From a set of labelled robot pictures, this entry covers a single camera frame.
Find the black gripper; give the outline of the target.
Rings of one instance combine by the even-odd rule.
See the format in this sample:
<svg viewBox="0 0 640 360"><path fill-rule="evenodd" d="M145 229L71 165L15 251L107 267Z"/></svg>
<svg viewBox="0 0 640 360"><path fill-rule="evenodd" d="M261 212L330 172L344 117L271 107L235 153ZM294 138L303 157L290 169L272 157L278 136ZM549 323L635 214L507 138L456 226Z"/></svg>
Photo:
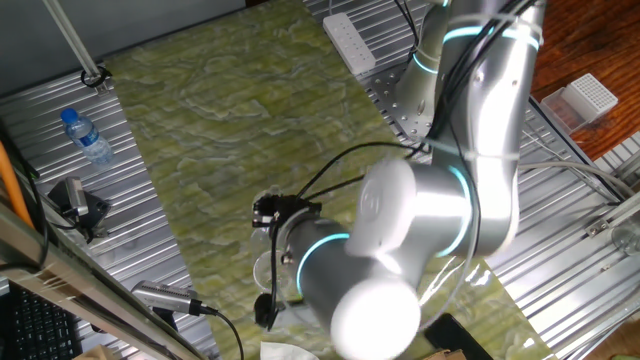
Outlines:
<svg viewBox="0 0 640 360"><path fill-rule="evenodd" d="M253 226L283 226L299 211L321 212L321 204L312 202L297 195L262 196L253 203Z"/></svg>

